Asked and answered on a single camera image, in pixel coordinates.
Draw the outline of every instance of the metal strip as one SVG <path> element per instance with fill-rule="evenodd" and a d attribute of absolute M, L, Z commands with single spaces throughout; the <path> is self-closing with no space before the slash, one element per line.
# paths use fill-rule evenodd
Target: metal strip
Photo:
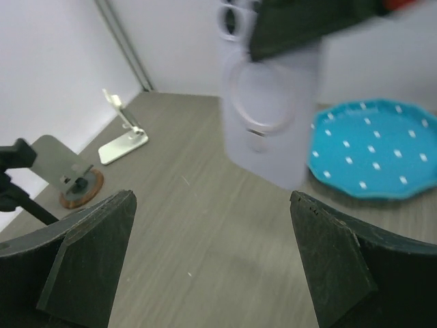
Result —
<path fill-rule="evenodd" d="M 147 72 L 139 61 L 138 55 L 135 53 L 132 45 L 130 44 L 129 39 L 124 32 L 122 25 L 117 19 L 117 15 L 115 14 L 110 2 L 108 0 L 94 0 L 94 2 L 96 3 L 97 8 L 108 25 L 109 30 L 113 34 L 113 37 L 117 41 L 120 49 L 129 63 L 129 66 L 132 68 L 143 89 L 145 91 L 154 90 L 150 79 L 147 77 Z"/>

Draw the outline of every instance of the brown round base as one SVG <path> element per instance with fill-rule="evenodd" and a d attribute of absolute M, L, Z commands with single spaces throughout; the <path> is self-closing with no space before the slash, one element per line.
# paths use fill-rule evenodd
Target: brown round base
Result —
<path fill-rule="evenodd" d="M 104 182 L 103 174 L 98 169 L 91 169 L 89 172 L 92 173 L 96 178 L 96 181 L 94 185 L 91 186 L 91 189 L 88 190 L 86 193 L 84 193 L 82 197 L 77 198 L 75 200 L 68 200 L 66 199 L 65 195 L 61 193 L 61 195 L 59 195 L 59 202 L 61 203 L 62 207 L 67 208 L 69 210 L 72 210 L 73 208 L 81 207 L 86 203 L 88 203 L 90 200 L 92 200 L 98 194 L 98 192 L 103 187 L 103 182 Z"/>

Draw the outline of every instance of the blue polka dot mat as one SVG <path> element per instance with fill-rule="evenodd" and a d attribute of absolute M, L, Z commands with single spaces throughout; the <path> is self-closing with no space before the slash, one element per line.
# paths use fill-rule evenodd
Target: blue polka dot mat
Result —
<path fill-rule="evenodd" d="M 437 185 L 437 118 L 416 105 L 343 103 L 311 127 L 310 170 L 352 197 L 401 200 Z"/>

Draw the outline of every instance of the wooden floor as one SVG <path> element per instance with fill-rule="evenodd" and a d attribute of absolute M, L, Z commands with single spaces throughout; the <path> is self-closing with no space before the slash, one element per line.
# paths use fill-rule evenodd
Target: wooden floor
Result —
<path fill-rule="evenodd" d="M 148 145 L 108 167 L 98 148 L 122 134 L 112 122 L 82 153 L 105 177 L 97 200 L 132 189 L 139 204 L 111 328 L 316 328 L 292 229 L 290 192 L 225 156 L 219 101 L 142 94 L 132 111 Z M 407 202 L 360 202 L 310 178 L 310 195 L 398 234 L 437 243 L 437 191 Z M 48 187 L 37 201 L 62 217 Z M 42 224 L 21 214 L 0 240 Z"/>

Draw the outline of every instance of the white ring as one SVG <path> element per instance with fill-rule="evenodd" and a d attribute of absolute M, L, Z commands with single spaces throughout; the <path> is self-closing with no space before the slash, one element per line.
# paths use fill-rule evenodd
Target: white ring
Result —
<path fill-rule="evenodd" d="M 235 15 L 236 27 L 234 34 L 229 34 L 228 30 L 226 30 L 226 11 L 232 10 Z M 243 14 L 238 8 L 234 5 L 222 5 L 218 10 L 218 32 L 220 37 L 226 41 L 238 42 L 244 35 L 244 17 Z"/>
<path fill-rule="evenodd" d="M 235 61 L 234 57 L 239 56 L 240 58 Z M 244 105 L 242 104 L 242 101 L 240 100 L 240 97 L 238 96 L 237 89 L 238 89 L 238 78 L 241 75 L 242 69 L 245 64 L 250 64 L 251 62 L 248 60 L 248 57 L 238 51 L 235 55 L 231 56 L 227 62 L 227 66 L 231 66 L 228 68 L 228 75 L 227 79 L 225 81 L 229 81 L 229 97 L 231 104 L 234 106 L 236 112 L 238 115 L 242 118 L 243 122 L 246 124 L 246 127 L 249 130 L 257 131 L 258 133 L 266 134 L 266 133 L 275 133 L 282 131 L 284 128 L 287 128 L 290 126 L 290 124 L 294 121 L 294 111 L 291 110 L 290 112 L 287 112 L 282 120 L 279 120 L 275 124 L 265 124 L 258 122 L 254 120 L 244 108 Z M 267 65 L 273 72 L 278 73 L 278 75 L 281 77 L 281 82 L 284 86 L 284 94 L 287 95 L 287 104 L 292 108 L 292 95 L 287 87 L 287 83 L 283 77 L 285 68 L 280 65 L 276 64 L 267 64 L 266 62 L 263 62 L 264 65 Z"/>

